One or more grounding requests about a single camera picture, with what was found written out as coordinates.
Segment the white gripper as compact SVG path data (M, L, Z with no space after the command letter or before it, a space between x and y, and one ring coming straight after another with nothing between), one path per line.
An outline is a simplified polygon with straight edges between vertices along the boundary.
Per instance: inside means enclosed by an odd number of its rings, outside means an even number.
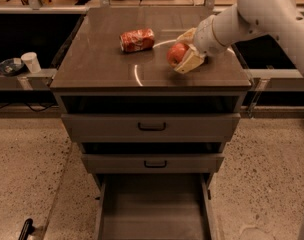
M189 49L174 71L186 74L203 64L206 56L224 52L229 46L228 32L228 17L224 15L211 15L196 29L190 28L184 32L176 42L189 45Z

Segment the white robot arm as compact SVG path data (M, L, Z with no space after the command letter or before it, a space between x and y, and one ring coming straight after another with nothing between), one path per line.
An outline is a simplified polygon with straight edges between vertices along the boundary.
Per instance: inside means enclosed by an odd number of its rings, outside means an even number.
M271 35L304 79L304 16L293 0L237 0L184 39L215 55ZM304 120L244 119L211 186L217 240L304 240Z

